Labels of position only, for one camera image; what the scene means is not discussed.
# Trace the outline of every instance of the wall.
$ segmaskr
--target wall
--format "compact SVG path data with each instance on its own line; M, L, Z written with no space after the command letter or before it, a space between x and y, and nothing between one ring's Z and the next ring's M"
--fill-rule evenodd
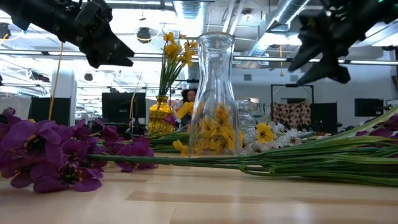
M383 58L378 60L390 60L390 54L385 52ZM354 115L355 98L380 98L384 101L393 99L396 89L391 81L390 66L378 65L347 65L351 75L348 84L339 84L332 80L324 79L312 83L314 85L315 103L337 102L338 121L343 127L358 125L367 118L358 118ZM236 97L259 98L260 103L271 102L271 84L286 84L290 82L290 75L303 74L300 72L289 73L283 70L284 77L280 76L280 69L269 71L268 69L243 70L234 68L232 74L233 91ZM243 81L244 74L251 74L252 81ZM310 102L310 89L274 87L274 101L280 102L282 98L307 98Z

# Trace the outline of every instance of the person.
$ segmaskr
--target person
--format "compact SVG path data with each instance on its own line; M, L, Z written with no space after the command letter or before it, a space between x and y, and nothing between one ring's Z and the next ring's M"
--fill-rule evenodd
M186 103L186 102L194 102L195 98L197 96L197 91L198 89L196 88L192 88L192 89L187 89L187 90L183 90L181 92L182 95L182 104ZM181 125L184 127L186 125L188 125L191 122L192 116L187 114L185 115L182 119L181 119Z

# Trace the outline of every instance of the clear glass vase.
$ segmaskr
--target clear glass vase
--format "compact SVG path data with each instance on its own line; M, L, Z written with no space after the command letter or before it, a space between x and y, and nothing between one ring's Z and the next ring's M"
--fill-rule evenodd
M190 128L190 157L239 154L238 111L231 86L234 37L222 32L198 38L200 83Z
M169 121L169 116L174 116L174 111L167 104L167 96L156 96L156 104L149 108L148 133L170 133L175 131L174 125Z
M244 145L253 143L256 140L256 122L251 116L250 104L248 100L237 100L239 128L244 136Z

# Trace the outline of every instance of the wooden table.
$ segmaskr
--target wooden table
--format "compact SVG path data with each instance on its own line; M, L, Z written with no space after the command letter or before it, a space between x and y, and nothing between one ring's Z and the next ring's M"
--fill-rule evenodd
M0 180L0 224L398 223L398 189L266 180L236 170L109 168L102 188L37 195Z

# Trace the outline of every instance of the yellow glass vase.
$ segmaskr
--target yellow glass vase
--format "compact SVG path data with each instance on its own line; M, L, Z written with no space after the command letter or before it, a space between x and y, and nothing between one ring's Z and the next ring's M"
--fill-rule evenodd
M149 109L149 134L154 132L165 134L175 130L166 120L167 115L174 116L173 108L167 104L167 99L167 96L156 96L157 103Z

